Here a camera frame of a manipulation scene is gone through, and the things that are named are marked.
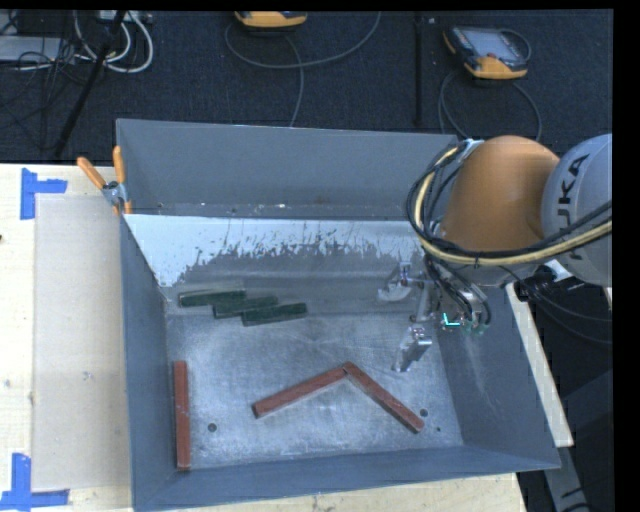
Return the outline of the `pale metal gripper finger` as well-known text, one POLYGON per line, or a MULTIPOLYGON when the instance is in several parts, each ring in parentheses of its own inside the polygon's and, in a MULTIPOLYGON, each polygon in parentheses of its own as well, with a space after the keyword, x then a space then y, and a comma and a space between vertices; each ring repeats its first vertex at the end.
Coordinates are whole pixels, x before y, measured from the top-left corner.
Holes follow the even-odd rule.
POLYGON ((384 285, 377 291, 377 299, 381 302, 399 302, 406 299, 414 290, 424 288, 421 274, 412 274, 412 264, 401 261, 387 277, 384 285))
POLYGON ((399 373, 407 372, 432 344, 432 335, 427 327, 419 324, 409 326, 400 341, 391 369, 399 373))

